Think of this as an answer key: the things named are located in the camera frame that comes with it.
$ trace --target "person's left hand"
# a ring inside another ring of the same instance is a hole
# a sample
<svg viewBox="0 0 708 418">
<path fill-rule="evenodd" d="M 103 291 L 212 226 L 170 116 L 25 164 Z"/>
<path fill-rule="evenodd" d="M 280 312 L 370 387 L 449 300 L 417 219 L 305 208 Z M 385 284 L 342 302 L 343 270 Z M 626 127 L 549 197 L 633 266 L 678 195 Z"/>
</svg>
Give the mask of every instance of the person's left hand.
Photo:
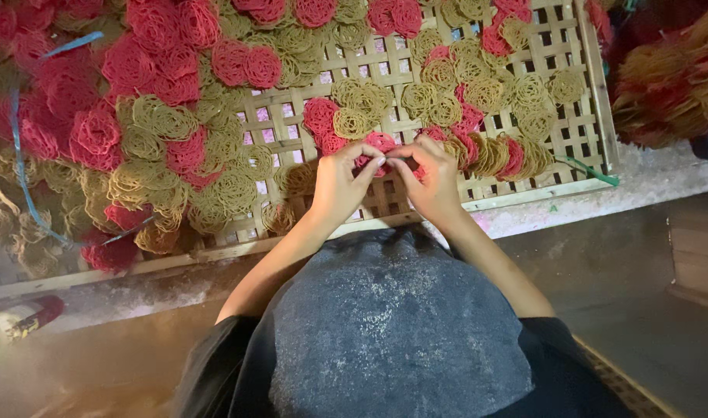
<svg viewBox="0 0 708 418">
<path fill-rule="evenodd" d="M 354 160 L 369 156 L 372 160 L 354 177 Z M 346 222 L 361 204 L 377 169 L 385 163 L 385 155 L 377 148 L 355 142 L 318 162 L 315 196 L 308 214 L 324 223 L 331 232 Z"/>
</svg>

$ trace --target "hand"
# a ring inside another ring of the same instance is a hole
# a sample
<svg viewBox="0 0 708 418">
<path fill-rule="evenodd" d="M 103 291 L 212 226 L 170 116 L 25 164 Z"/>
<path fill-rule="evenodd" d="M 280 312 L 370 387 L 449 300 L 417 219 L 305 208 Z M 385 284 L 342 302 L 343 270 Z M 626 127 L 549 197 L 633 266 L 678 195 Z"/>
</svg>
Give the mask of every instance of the hand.
<svg viewBox="0 0 708 418">
<path fill-rule="evenodd" d="M 355 168 L 354 160 L 359 156 L 369 156 L 372 160 L 355 178 L 352 170 Z M 308 213 L 333 232 L 357 210 L 372 177 L 383 164 L 385 155 L 363 142 L 355 142 L 335 154 L 322 157 L 318 162 L 315 196 Z"/>
<path fill-rule="evenodd" d="M 419 135 L 413 144 L 387 153 L 387 164 L 403 179 L 406 194 L 416 210 L 437 228 L 440 224 L 467 214 L 457 193 L 457 161 L 426 135 Z M 412 157 L 424 169 L 422 181 L 416 180 L 405 161 Z"/>
</svg>

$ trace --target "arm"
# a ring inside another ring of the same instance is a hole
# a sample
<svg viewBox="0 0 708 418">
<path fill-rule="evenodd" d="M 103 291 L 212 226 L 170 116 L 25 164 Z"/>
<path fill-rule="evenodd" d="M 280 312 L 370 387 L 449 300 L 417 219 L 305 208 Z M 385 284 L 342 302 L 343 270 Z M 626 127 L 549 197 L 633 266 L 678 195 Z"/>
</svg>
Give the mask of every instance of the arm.
<svg viewBox="0 0 708 418">
<path fill-rule="evenodd" d="M 408 198 L 416 210 L 442 232 L 452 248 L 471 266 L 482 271 L 503 293 L 519 318 L 555 316 L 550 302 L 531 280 L 486 235 L 462 208 L 455 177 L 457 163 L 426 135 L 413 144 L 395 149 L 388 157 L 413 157 L 424 167 L 422 182 L 398 158 L 387 164 L 403 178 Z"/>
<path fill-rule="evenodd" d="M 354 178 L 354 159 L 373 157 Z M 217 322 L 233 315 L 261 316 L 277 290 L 317 252 L 333 231 L 356 211 L 377 169 L 382 152 L 355 143 L 318 163 L 312 207 L 256 266 L 240 280 L 220 309 Z"/>
</svg>

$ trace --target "wooden board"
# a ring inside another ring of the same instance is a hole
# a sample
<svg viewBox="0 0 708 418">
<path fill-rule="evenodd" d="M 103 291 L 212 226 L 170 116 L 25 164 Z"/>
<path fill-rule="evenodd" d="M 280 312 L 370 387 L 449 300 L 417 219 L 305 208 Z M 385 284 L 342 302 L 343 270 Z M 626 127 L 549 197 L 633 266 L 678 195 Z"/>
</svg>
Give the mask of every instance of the wooden board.
<svg viewBox="0 0 708 418">
<path fill-rule="evenodd" d="M 615 133 L 601 58 L 594 28 L 583 12 L 581 0 L 535 0 L 532 3 L 533 25 L 529 47 L 511 55 L 507 66 L 521 77 L 536 72 L 548 79 L 556 69 L 570 68 L 584 76 L 585 91 L 576 103 L 558 107 L 558 120 L 544 146 L 557 156 L 572 156 L 600 171 L 612 172 L 616 165 Z M 450 29 L 439 8 L 423 8 L 423 27 L 436 27 L 446 44 L 461 37 L 479 36 L 483 27 L 491 24 L 486 13 L 481 22 L 472 22 Z M 375 130 L 391 134 L 397 142 L 409 144 L 419 128 L 420 120 L 411 120 L 401 107 L 404 87 L 419 82 L 420 67 L 411 62 L 408 42 L 400 36 L 371 36 L 360 51 L 345 51 L 331 42 L 325 45 L 323 72 L 311 86 L 285 90 L 249 91 L 239 117 L 244 121 L 245 144 L 269 147 L 275 158 L 273 173 L 280 166 L 307 161 L 315 166 L 318 153 L 310 134 L 302 127 L 302 112 L 306 100 L 327 96 L 333 81 L 353 74 L 369 77 L 380 86 L 393 90 L 393 105 Z M 516 117 L 510 108 L 485 118 L 480 134 L 495 137 L 501 132 L 519 133 Z M 261 223 L 262 207 L 271 201 L 285 199 L 274 178 L 257 182 L 260 195 L 250 214 L 234 219 L 219 234 L 197 243 L 191 254 L 157 257 L 141 254 L 140 261 L 125 274 L 139 274 L 196 262 L 238 257 L 266 252 L 279 241 Z M 531 202 L 556 195 L 569 195 L 608 187 L 596 179 L 586 179 L 582 173 L 562 163 L 554 163 L 545 173 L 520 182 L 498 182 L 495 178 L 477 178 L 459 173 L 455 179 L 462 205 L 468 211 L 509 204 Z M 312 195 L 289 199 L 299 219 L 310 207 Z M 362 205 L 354 216 L 334 233 L 333 237 L 351 231 L 387 228 L 398 224 L 422 221 L 413 212 L 405 189 L 395 174 L 376 178 Z M 2 282 L 0 298 L 33 291 L 53 290 L 75 284 L 107 280 L 113 274 L 90 271 L 82 260 L 71 260 L 56 278 L 24 283 Z"/>
</svg>

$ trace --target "finger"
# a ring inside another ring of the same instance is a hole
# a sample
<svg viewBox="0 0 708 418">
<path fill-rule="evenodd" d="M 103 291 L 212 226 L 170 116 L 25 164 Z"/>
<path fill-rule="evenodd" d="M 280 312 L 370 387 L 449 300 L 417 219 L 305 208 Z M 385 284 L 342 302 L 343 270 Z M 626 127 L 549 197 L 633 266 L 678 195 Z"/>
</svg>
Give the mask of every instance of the finger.
<svg viewBox="0 0 708 418">
<path fill-rule="evenodd" d="M 436 157 L 432 152 L 418 144 L 408 144 L 403 147 L 395 148 L 386 154 L 390 158 L 408 158 L 413 157 L 419 164 L 428 164 L 435 161 Z"/>
<path fill-rule="evenodd" d="M 372 182 L 372 178 L 375 176 L 375 173 L 377 173 L 377 169 L 379 169 L 383 164 L 385 164 L 386 158 L 384 156 L 378 157 L 378 158 L 372 158 L 367 165 L 364 166 L 363 169 L 359 172 L 359 175 L 356 176 L 354 179 L 354 185 L 358 185 L 360 187 L 366 187 Z"/>
<path fill-rule="evenodd" d="M 432 139 L 429 135 L 424 135 L 421 134 L 416 137 L 414 140 L 418 145 L 421 145 L 425 149 L 427 149 L 429 152 L 431 152 L 435 156 L 443 156 L 444 154 L 444 146 L 440 147 L 434 139 Z"/>
<path fill-rule="evenodd" d="M 384 154 L 382 151 L 379 149 L 366 144 L 360 140 L 357 142 L 347 145 L 344 148 L 341 148 L 337 153 L 337 156 L 340 156 L 344 159 L 347 160 L 353 160 L 354 158 L 357 158 L 359 156 L 368 156 L 372 158 L 377 158 L 377 157 L 382 157 Z"/>
<path fill-rule="evenodd" d="M 421 182 L 416 180 L 414 172 L 410 170 L 408 164 L 405 164 L 405 161 L 401 161 L 398 158 L 387 158 L 387 165 L 392 166 L 398 172 L 398 175 L 403 179 L 406 190 L 423 187 Z"/>
</svg>

